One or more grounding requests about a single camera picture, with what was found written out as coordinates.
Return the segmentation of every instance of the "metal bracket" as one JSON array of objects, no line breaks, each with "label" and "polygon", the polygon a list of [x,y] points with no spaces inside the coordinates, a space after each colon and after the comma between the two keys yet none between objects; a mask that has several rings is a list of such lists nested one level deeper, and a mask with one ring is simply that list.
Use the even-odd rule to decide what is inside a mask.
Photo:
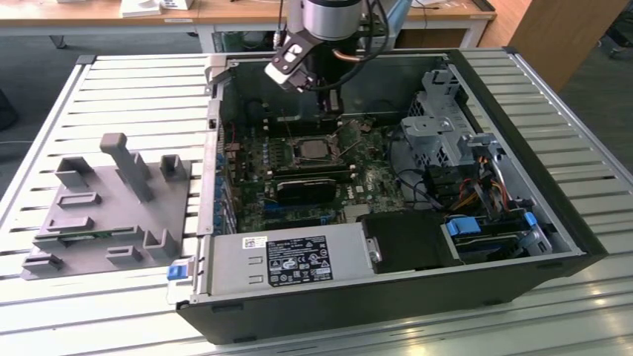
[{"label": "metal bracket", "polygon": [[227,64],[227,56],[214,55],[207,59],[206,65],[206,78],[207,78],[207,93],[211,93],[212,86],[220,84],[224,80],[230,79],[231,67]]}]

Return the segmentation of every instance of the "green circuit board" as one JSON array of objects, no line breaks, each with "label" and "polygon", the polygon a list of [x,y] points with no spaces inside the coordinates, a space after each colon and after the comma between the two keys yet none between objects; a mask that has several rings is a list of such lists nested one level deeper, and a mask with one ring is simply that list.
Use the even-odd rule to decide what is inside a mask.
[{"label": "green circuit board", "polygon": [[[346,223],[352,206],[367,212],[399,211],[406,208],[402,189],[386,161],[390,127],[372,128],[363,117],[347,119],[328,136],[300,136],[292,139],[248,138],[230,160],[232,187],[239,203],[239,232],[266,231],[284,226],[302,227]],[[306,140],[323,140],[332,155],[320,159],[298,159],[294,150]],[[336,185],[331,202],[314,205],[279,206],[275,201],[276,182],[267,179],[271,168],[278,171],[330,164],[354,165],[351,182]]]}]

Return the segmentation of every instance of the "gray carpet floor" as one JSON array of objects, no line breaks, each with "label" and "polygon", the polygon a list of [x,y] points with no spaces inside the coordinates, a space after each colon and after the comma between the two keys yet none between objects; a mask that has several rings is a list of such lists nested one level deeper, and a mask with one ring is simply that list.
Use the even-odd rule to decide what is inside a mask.
[{"label": "gray carpet floor", "polygon": [[[58,50],[47,36],[0,36],[0,89],[21,121],[0,131],[0,142],[33,141],[82,54],[200,53],[198,38],[183,34],[67,36]],[[0,145],[0,196],[30,144]]]},{"label": "gray carpet floor", "polygon": [[[0,131],[0,142],[35,138],[81,54],[199,53],[187,34],[69,36],[55,49],[49,37],[0,37],[0,88],[19,123]],[[633,59],[610,59],[596,49],[562,96],[630,170],[633,170]],[[29,144],[0,145],[0,195],[13,180]]]}]

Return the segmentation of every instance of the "motherboard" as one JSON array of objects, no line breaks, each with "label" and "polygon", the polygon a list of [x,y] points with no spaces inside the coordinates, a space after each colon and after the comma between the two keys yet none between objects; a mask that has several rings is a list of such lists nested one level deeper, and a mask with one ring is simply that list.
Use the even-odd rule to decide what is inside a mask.
[{"label": "motherboard", "polygon": [[239,232],[352,223],[406,208],[386,161],[392,125],[371,116],[311,127],[283,119],[227,130]]}]

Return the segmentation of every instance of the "electronic component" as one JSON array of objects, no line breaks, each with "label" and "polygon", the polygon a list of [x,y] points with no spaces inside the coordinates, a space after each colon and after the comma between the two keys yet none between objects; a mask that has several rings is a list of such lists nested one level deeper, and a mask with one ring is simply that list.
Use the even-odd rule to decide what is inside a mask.
[{"label": "electronic component", "polygon": [[282,205],[306,205],[334,201],[336,181],[315,179],[283,182],[278,185],[278,201]]},{"label": "electronic component", "polygon": [[370,214],[370,212],[371,210],[368,204],[347,205],[344,208],[346,221],[348,223],[356,223],[356,219],[360,216]]},{"label": "electronic component", "polygon": [[302,158],[330,158],[328,141],[323,139],[307,139],[298,143]]},{"label": "electronic component", "polygon": [[423,271],[459,266],[451,252],[442,224],[444,217],[434,211],[396,211],[360,217],[366,236],[378,252],[376,273]]}]

